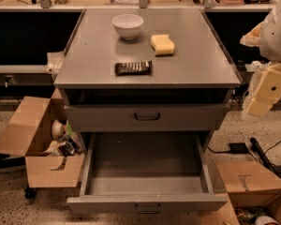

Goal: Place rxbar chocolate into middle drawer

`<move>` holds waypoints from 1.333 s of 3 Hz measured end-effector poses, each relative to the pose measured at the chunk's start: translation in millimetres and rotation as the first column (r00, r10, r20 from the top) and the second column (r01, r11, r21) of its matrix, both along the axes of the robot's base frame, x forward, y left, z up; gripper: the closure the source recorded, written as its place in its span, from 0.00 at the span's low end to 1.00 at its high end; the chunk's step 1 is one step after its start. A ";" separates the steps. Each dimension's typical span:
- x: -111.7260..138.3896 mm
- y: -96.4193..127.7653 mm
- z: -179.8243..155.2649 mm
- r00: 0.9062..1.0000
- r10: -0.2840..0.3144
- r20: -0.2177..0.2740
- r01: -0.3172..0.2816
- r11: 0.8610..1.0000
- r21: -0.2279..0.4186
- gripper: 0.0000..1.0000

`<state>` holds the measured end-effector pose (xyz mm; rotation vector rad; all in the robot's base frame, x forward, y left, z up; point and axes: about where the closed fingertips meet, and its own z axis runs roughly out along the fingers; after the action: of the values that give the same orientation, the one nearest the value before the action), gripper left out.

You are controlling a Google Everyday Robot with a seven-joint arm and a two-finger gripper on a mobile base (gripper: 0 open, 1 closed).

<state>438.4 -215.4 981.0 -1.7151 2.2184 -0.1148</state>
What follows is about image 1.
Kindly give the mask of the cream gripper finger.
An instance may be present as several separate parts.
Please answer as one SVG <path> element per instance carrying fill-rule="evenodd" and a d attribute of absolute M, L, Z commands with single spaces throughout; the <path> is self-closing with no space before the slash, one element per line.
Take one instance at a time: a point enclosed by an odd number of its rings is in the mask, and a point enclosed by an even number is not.
<path fill-rule="evenodd" d="M 260 45 L 260 32 L 263 22 L 257 24 L 250 32 L 242 36 L 240 43 L 247 47 L 258 47 Z"/>
<path fill-rule="evenodd" d="M 281 99 L 281 63 L 254 73 L 244 100 L 244 117 L 261 118 Z"/>

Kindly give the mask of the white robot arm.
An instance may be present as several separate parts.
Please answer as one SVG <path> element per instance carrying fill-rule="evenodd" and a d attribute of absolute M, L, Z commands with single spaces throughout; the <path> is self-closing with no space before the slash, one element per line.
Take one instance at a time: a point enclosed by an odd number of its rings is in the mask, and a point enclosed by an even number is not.
<path fill-rule="evenodd" d="M 257 121 L 281 99 L 281 0 L 240 43 L 259 47 L 260 55 L 269 60 L 266 68 L 258 68 L 252 75 L 243 103 L 243 120 Z"/>

